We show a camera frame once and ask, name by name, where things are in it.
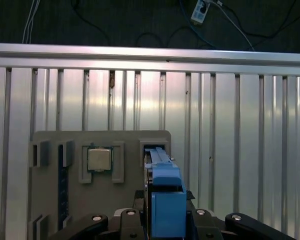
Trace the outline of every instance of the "black cable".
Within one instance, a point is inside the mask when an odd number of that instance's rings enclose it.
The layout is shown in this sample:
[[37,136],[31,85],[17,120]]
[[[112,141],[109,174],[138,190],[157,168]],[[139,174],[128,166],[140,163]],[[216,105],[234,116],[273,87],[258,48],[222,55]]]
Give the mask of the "black cable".
[[110,41],[110,38],[109,36],[106,34],[106,32],[104,30],[102,30],[99,26],[93,24],[92,22],[88,21],[87,19],[85,19],[79,12],[78,12],[78,7],[79,7],[79,3],[80,3],[80,0],[75,0],[75,4],[73,4],[73,0],[70,0],[70,3],[71,3],[71,7],[73,9],[73,11],[75,12],[75,14],[83,21],[85,22],[86,24],[96,28],[100,33],[102,33],[102,35],[104,36],[104,38],[106,39],[107,41],[107,45],[108,46],[111,46],[111,41]]
[[139,43],[140,39],[141,39],[143,36],[152,36],[153,38],[155,38],[155,39],[157,40],[157,42],[158,42],[159,45],[160,45],[160,48],[163,48],[163,47],[164,47],[164,43],[162,42],[161,38],[160,38],[157,34],[155,34],[155,33],[153,33],[153,32],[148,32],[148,31],[147,31],[147,32],[144,32],[144,33],[141,33],[141,34],[136,38],[135,44],[134,44],[135,47],[138,47],[138,43]]
[[289,16],[290,16],[290,14],[291,14],[292,9],[293,9],[293,7],[294,7],[295,4],[296,4],[296,1],[297,1],[297,0],[294,0],[294,1],[293,1],[292,5],[290,6],[290,8],[289,8],[289,10],[288,10],[288,12],[287,12],[287,14],[286,14],[286,16],[285,16],[283,22],[282,22],[281,25],[279,26],[279,28],[278,28],[274,33],[272,33],[272,34],[270,34],[270,35],[263,35],[263,34],[252,33],[252,32],[246,31],[246,30],[243,28],[243,26],[242,26],[242,24],[241,24],[241,22],[240,22],[240,19],[239,19],[238,15],[236,14],[236,12],[235,12],[232,8],[228,7],[228,6],[225,5],[225,4],[222,4],[222,6],[234,15],[234,17],[236,18],[236,20],[237,20],[237,22],[238,22],[238,25],[239,25],[240,29],[242,30],[242,32],[244,32],[244,34],[249,35],[249,36],[253,36],[253,37],[266,38],[266,39],[273,39],[273,38],[281,31],[282,27],[286,24],[286,22],[287,22],[287,20],[288,20],[288,18],[289,18]]
[[[291,26],[292,24],[294,24],[294,23],[295,23],[296,21],[298,21],[299,19],[300,19],[300,16],[296,17],[293,21],[289,22],[286,26],[282,27],[282,28],[280,29],[279,32],[281,32],[281,31],[283,31],[284,29],[286,29],[287,27]],[[270,39],[270,38],[262,39],[261,41],[259,41],[259,42],[255,43],[255,44],[253,44],[252,46],[255,47],[255,46],[259,45],[259,44],[264,43],[265,41],[267,41],[267,40],[269,40],[269,39]]]
[[169,47],[169,44],[170,44],[170,41],[171,39],[181,30],[188,30],[191,34],[193,34],[197,40],[197,45],[198,45],[198,42],[199,42],[199,38],[198,36],[193,32],[193,30],[191,29],[191,27],[189,26],[181,26],[181,27],[178,27],[176,30],[173,31],[173,33],[170,34],[169,38],[168,38],[168,41],[166,43],[166,47],[168,48]]

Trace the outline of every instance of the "aluminum rail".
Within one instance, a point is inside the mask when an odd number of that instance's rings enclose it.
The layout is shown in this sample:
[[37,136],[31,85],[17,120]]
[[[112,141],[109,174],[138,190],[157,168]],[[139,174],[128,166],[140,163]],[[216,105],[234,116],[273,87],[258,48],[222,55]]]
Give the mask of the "aluminum rail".
[[112,59],[232,64],[300,66],[299,53],[216,51],[136,47],[94,47],[0,43],[0,57]]

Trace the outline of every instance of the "vertical metal rib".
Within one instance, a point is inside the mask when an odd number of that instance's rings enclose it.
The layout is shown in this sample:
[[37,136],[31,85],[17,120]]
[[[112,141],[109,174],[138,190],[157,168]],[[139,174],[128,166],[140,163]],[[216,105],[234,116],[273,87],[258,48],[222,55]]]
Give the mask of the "vertical metal rib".
[[123,72],[123,79],[122,79],[122,126],[123,130],[126,130],[126,115],[127,115],[127,72]]
[[189,189],[190,182],[190,116],[191,116],[191,75],[185,76],[185,133],[184,133],[184,184]]
[[140,130],[141,73],[135,73],[133,130]]
[[38,81],[38,69],[32,70],[31,81],[31,103],[30,103],[30,136],[29,140],[32,141],[33,134],[35,132],[36,124],[36,98],[37,98],[37,81]]
[[44,108],[45,108],[45,123],[44,123],[44,129],[47,131],[49,127],[49,95],[50,95],[50,70],[47,70],[47,76],[46,76],[46,81],[45,81],[45,86],[44,86]]
[[109,74],[109,102],[108,102],[108,130],[114,129],[114,86],[115,86],[115,72],[111,71]]
[[265,77],[259,76],[258,221],[264,221]]
[[288,77],[282,80],[282,175],[281,231],[287,233],[287,164],[288,164]]
[[88,104],[89,104],[89,71],[83,73],[83,92],[82,92],[82,131],[88,129]]
[[55,130],[59,131],[61,129],[61,98],[62,98],[62,84],[64,81],[64,71],[63,69],[58,70],[57,84],[56,84],[56,120],[55,120]]
[[0,206],[0,240],[6,239],[6,210],[7,210],[7,183],[9,157],[9,125],[10,125],[10,96],[11,96],[11,69],[5,72],[4,89],[4,123],[2,141],[2,178],[1,178],[1,206]]
[[210,84],[210,158],[209,158],[209,209],[215,209],[215,157],[216,157],[216,75],[211,74]]
[[160,94],[159,94],[159,129],[166,129],[166,86],[167,86],[167,75],[162,72],[160,75]]
[[239,212],[240,184],[240,75],[235,76],[234,107],[234,178],[233,178],[233,211]]

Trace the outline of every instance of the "metal bolt head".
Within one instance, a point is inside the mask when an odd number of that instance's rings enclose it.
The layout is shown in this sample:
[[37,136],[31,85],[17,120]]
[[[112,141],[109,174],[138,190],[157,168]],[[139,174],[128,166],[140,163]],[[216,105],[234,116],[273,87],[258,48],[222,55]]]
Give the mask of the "metal bolt head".
[[201,209],[197,210],[196,213],[199,214],[199,215],[205,215],[206,214],[206,212],[201,210]]
[[135,212],[134,211],[128,211],[126,214],[128,214],[128,215],[135,215]]
[[100,216],[94,216],[92,218],[93,221],[100,221],[101,220],[101,217]]
[[238,215],[232,215],[232,218],[236,221],[240,221],[241,220],[241,217],[238,216]]

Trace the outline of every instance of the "white cable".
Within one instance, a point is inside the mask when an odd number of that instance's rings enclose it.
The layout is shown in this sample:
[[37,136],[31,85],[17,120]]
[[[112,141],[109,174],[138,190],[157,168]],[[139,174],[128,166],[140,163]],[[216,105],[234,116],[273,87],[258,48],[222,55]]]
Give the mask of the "white cable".
[[22,43],[23,44],[25,43],[26,29],[28,27],[29,19],[30,19],[32,8],[34,7],[34,4],[35,4],[35,0],[32,1],[31,8],[30,8],[29,15],[28,15],[28,19],[27,19],[27,21],[25,23],[25,26],[24,26],[23,37],[22,37]]
[[35,15],[36,15],[36,13],[37,13],[37,10],[38,10],[40,1],[41,1],[41,0],[37,0],[37,2],[36,2],[36,5],[35,5],[34,11],[33,11],[32,18],[31,18],[31,20],[30,20],[30,22],[29,22],[29,25],[28,25],[28,34],[29,34],[29,26],[30,26],[30,24],[31,24],[31,27],[30,27],[30,36],[29,36],[29,44],[31,44],[32,29],[33,29],[33,27],[34,27],[34,17],[35,17]]
[[231,18],[227,15],[227,13],[222,9],[222,7],[219,5],[219,4],[217,4],[217,3],[215,3],[214,1],[212,1],[212,0],[204,0],[206,3],[210,3],[210,4],[213,4],[213,5],[215,5],[215,6],[217,6],[222,12],[223,12],[223,14],[226,16],[226,18],[230,21],[230,23],[232,23],[232,25],[233,26],[235,26],[235,28],[242,34],[242,36],[245,38],[245,40],[248,42],[248,44],[250,45],[250,47],[251,47],[251,49],[253,50],[253,51],[256,51],[255,49],[254,49],[254,47],[252,46],[252,44],[251,44],[251,42],[249,41],[249,39],[247,38],[247,36],[241,31],[241,29],[234,23],[234,21],[232,21],[231,20]]

